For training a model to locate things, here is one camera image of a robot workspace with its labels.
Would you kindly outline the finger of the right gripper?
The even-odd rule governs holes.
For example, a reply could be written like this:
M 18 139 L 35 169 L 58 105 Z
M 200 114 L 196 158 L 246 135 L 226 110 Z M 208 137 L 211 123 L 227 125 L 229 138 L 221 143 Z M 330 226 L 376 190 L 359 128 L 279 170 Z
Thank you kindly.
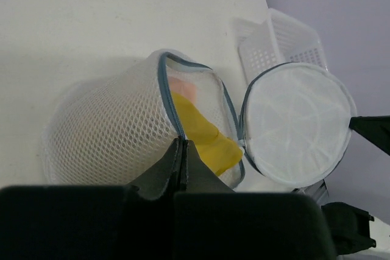
M 357 116 L 350 119 L 349 128 L 389 155 L 389 124 L 389 116 Z

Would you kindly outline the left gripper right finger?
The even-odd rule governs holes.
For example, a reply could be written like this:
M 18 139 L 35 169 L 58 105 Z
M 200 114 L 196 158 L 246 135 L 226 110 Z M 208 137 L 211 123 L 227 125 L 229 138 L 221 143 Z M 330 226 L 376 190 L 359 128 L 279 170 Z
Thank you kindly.
M 294 193 L 216 192 L 183 143 L 185 191 L 174 204 L 174 259 L 336 259 L 320 207 Z

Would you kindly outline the aluminium rail frame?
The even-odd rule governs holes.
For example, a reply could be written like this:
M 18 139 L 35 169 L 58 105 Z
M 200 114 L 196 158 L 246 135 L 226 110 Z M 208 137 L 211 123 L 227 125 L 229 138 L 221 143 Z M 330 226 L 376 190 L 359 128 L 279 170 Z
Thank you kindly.
M 320 206 L 327 204 L 329 200 L 329 193 L 325 180 L 321 180 L 311 186 L 295 189 L 292 192 L 309 196 Z

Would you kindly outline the yellow cloth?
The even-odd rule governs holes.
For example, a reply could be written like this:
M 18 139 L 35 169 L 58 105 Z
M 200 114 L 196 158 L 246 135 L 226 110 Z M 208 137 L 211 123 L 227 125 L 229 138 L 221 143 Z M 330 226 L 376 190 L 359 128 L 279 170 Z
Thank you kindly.
M 185 97 L 172 93 L 172 99 L 186 137 L 215 175 L 222 175 L 241 161 L 243 152 L 235 141 L 223 135 Z

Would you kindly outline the pink bra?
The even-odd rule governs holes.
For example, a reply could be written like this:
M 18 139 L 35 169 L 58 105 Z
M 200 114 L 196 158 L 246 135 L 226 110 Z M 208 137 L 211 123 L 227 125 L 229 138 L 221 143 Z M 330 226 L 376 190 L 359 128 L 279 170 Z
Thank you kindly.
M 191 103 L 195 104 L 197 101 L 197 86 L 190 83 L 178 79 L 176 77 L 168 77 L 169 88 L 172 92 L 177 93 L 186 99 L 188 99 Z

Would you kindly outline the white mesh laundry bag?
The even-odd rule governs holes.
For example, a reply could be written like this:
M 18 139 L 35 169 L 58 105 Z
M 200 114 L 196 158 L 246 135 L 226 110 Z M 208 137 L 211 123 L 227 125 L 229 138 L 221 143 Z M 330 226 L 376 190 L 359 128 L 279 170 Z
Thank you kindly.
M 183 138 L 231 188 L 244 178 L 244 161 L 279 184 L 304 188 L 342 160 L 354 116 L 347 88 L 317 65 L 263 71 L 236 112 L 214 70 L 156 51 L 64 95 L 43 134 L 43 168 L 53 184 L 124 184 Z

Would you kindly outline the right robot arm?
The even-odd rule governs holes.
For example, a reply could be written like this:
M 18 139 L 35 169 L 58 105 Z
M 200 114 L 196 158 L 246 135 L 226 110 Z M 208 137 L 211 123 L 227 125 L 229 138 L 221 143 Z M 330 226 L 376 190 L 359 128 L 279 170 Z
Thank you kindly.
M 389 154 L 389 116 L 352 117 L 349 129 Z M 343 202 L 321 206 L 337 254 L 389 259 L 389 225 L 367 211 Z

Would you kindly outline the white plastic basket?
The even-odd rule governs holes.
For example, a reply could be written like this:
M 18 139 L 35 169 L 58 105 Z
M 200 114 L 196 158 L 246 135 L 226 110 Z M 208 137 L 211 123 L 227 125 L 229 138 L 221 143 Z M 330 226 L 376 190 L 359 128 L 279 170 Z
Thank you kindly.
M 259 24 L 236 19 L 233 29 L 246 83 L 287 62 L 309 63 L 328 69 L 318 33 L 276 9 L 269 9 L 266 19 Z

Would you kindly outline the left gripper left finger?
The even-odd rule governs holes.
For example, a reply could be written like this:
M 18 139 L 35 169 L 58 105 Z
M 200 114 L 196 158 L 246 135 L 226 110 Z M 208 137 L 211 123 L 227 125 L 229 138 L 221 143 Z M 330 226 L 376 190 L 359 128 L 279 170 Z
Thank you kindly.
M 129 184 L 1 190 L 2 259 L 171 259 L 183 141 Z

